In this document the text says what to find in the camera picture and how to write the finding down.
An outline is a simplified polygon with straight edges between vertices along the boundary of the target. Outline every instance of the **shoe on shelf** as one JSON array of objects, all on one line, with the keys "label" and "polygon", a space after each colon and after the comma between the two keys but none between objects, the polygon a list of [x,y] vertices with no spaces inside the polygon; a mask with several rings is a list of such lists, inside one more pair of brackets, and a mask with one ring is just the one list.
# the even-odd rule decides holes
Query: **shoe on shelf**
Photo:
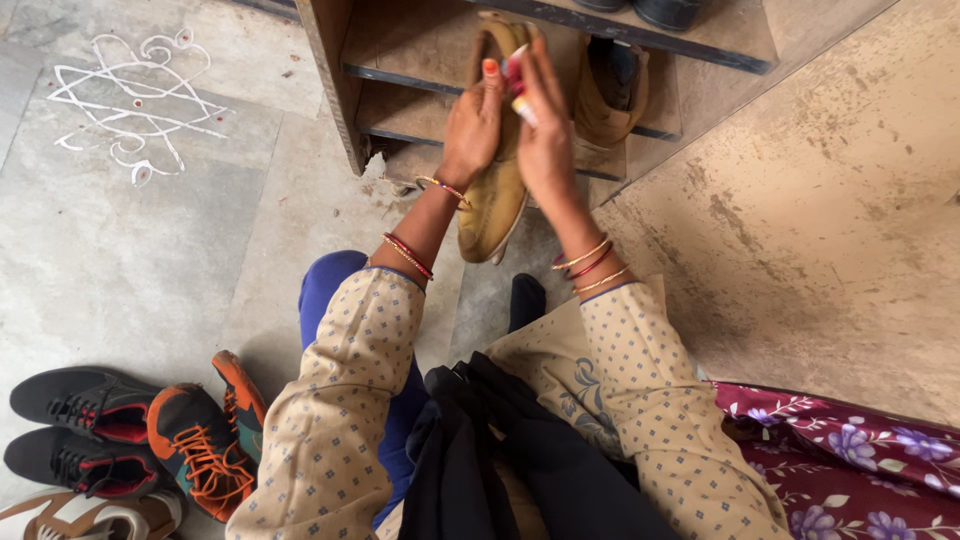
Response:
[{"label": "shoe on shelf", "polygon": [[627,5],[627,0],[573,0],[576,4],[594,12],[619,12]]},{"label": "shoe on shelf", "polygon": [[627,138],[647,108],[649,58],[638,45],[584,37],[573,113],[578,144],[609,149]]},{"label": "shoe on shelf", "polygon": [[240,450],[232,426],[199,384],[157,394],[147,415],[150,448],[180,489],[206,515],[226,523],[253,492],[256,464]]},{"label": "shoe on shelf", "polygon": [[20,416],[100,441],[147,444],[147,409],[160,389],[96,366],[46,371],[10,393]]},{"label": "shoe on shelf", "polygon": [[685,32],[707,0],[631,0],[641,19],[663,30]]},{"label": "shoe on shelf", "polygon": [[0,510],[0,530],[6,540],[161,540],[185,510],[168,491],[116,501],[52,489]]},{"label": "shoe on shelf", "polygon": [[[502,65],[517,48],[540,35],[537,27],[510,23],[499,13],[483,12],[482,16],[468,62],[467,87],[483,79],[484,59],[494,59]],[[520,118],[511,109],[509,100],[509,95],[505,95],[500,108],[500,143],[493,161],[464,194],[473,208],[459,212],[457,241],[460,256],[466,262],[494,258],[494,263],[498,263],[503,259],[507,241],[526,207],[527,189],[516,163]]]},{"label": "shoe on shelf", "polygon": [[263,456],[263,419],[267,416],[267,405],[234,353],[217,353],[213,367],[227,384],[224,414],[236,434],[240,450],[259,463]]},{"label": "shoe on shelf", "polygon": [[20,435],[3,460],[25,479],[103,499],[143,497],[155,491],[163,477],[145,446],[95,441],[58,427]]}]

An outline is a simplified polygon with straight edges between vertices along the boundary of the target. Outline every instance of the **wooden shoe rack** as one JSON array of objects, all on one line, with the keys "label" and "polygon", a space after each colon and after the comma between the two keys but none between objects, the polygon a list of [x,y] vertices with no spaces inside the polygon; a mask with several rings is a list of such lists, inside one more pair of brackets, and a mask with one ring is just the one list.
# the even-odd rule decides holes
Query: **wooden shoe rack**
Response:
[{"label": "wooden shoe rack", "polygon": [[[463,90],[465,66],[480,19],[496,10],[530,20],[547,37],[572,104],[580,69],[581,32],[636,43],[651,53],[651,97],[629,137],[677,141],[683,134],[676,55],[762,75],[778,63],[759,0],[712,0],[685,33],[654,28],[627,8],[592,12],[573,0],[297,0],[324,91],[353,172],[384,152],[384,178],[413,185],[440,162],[444,125]],[[627,143],[576,156],[578,172],[627,178]]]}]

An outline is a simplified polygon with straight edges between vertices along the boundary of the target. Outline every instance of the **black cloth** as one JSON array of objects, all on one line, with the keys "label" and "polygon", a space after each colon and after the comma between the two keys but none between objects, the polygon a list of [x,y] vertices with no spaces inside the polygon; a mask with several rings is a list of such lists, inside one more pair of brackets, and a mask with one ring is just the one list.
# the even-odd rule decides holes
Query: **black cloth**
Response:
[{"label": "black cloth", "polygon": [[495,455],[530,489],[552,540],[679,538],[599,450],[486,356],[430,370],[424,384],[431,401],[407,440],[416,468],[400,539],[518,539]]},{"label": "black cloth", "polygon": [[530,274],[517,274],[510,289],[510,328],[518,331],[546,314],[546,290]]}]

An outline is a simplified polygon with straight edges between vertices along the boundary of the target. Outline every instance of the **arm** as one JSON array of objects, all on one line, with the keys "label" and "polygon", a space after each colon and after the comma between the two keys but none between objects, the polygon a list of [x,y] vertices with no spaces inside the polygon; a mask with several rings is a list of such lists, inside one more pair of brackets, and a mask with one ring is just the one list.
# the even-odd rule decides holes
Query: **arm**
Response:
[{"label": "arm", "polygon": [[[435,178],[460,192],[490,162],[499,137],[502,79],[484,61],[446,127]],[[393,230],[430,268],[459,200],[430,185]],[[330,300],[317,340],[267,413],[258,487],[230,518],[226,538],[375,538],[374,515],[393,486],[377,460],[390,399],[406,382],[427,278],[392,245]]]},{"label": "arm", "polygon": [[[524,124],[518,159],[523,180],[569,258],[603,239],[574,184],[571,133],[563,96],[541,41],[522,59],[528,100],[539,121]],[[603,250],[574,264],[576,274]],[[585,287],[615,275],[616,254],[578,278]],[[602,366],[605,410],[641,489],[684,538],[789,538],[776,494],[720,430],[714,390],[697,380],[680,337],[652,291],[627,271],[580,293],[594,365]]]}]

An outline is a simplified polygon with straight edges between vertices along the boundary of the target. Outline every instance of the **white chalk drawing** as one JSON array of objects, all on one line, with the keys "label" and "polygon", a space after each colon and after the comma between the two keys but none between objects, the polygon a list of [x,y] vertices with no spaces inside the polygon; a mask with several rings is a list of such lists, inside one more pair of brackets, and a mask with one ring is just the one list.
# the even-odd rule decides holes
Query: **white chalk drawing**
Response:
[{"label": "white chalk drawing", "polygon": [[[128,61],[124,60],[108,65],[101,51],[101,42],[106,43],[106,41],[110,39],[119,41],[127,48],[130,52],[130,59]],[[47,99],[76,105],[84,111],[92,124],[81,126],[80,129],[57,139],[54,144],[58,144],[68,150],[76,151],[88,150],[103,144],[109,144],[110,156],[113,157],[117,163],[131,169],[131,181],[133,185],[142,186],[150,181],[155,172],[159,175],[169,176],[179,174],[185,170],[183,159],[180,158],[180,153],[177,152],[177,149],[174,148],[174,145],[170,142],[168,134],[185,129],[218,138],[228,138],[226,135],[198,125],[218,114],[234,111],[201,99],[193,86],[190,85],[190,81],[210,68],[210,55],[207,54],[202,46],[194,42],[192,28],[186,27],[180,30],[174,37],[152,36],[144,39],[143,42],[140,43],[140,57],[142,60],[137,57],[136,53],[126,41],[113,34],[100,34],[92,39],[90,44],[93,47],[93,54],[96,55],[97,60],[100,62],[100,67],[95,70],[88,70],[69,65],[55,66],[54,71],[60,83],[60,88],[47,96]],[[195,50],[200,52],[205,59],[204,66],[196,73],[187,77],[181,76],[181,74],[167,65],[173,58],[173,51],[171,49],[181,51]],[[148,70],[161,70],[173,79],[168,85],[169,87],[161,88],[117,76],[118,71],[133,71],[137,68],[140,68],[140,74],[143,74],[143,68]],[[63,79],[64,73],[77,74],[80,75],[80,77],[75,81],[67,83]],[[76,92],[80,91],[85,82],[95,81],[96,78],[112,81],[120,90],[131,97],[129,105],[98,104],[79,99]],[[153,85],[160,85],[159,81],[151,80],[150,82]],[[181,121],[175,118],[146,112],[143,108],[147,106],[149,100],[188,100],[197,107],[196,117],[187,121]],[[138,119],[145,120],[145,122],[135,121]],[[106,130],[110,133],[110,137],[107,141],[87,146],[86,148],[71,144],[71,139],[75,135],[92,128]],[[136,160],[134,155],[144,149],[149,138],[154,137],[162,140],[166,146],[166,150],[170,152],[180,167],[180,171],[164,171],[155,167],[148,159]],[[130,146],[133,145],[130,144],[125,147],[124,143],[130,143],[131,139],[132,142],[135,143],[135,147],[131,148]]]}]

